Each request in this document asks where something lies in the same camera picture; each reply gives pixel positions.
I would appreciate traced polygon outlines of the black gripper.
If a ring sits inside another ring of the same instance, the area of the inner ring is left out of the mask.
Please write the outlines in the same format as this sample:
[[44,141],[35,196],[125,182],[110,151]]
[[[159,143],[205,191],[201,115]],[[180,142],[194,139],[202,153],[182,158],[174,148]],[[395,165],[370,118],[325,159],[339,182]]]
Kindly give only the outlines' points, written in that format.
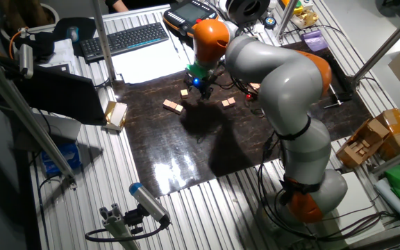
[[185,84],[187,90],[190,92],[192,89],[198,89],[200,99],[209,100],[213,92],[213,83],[215,82],[212,76],[205,76],[203,78],[192,76],[191,74],[185,75]]

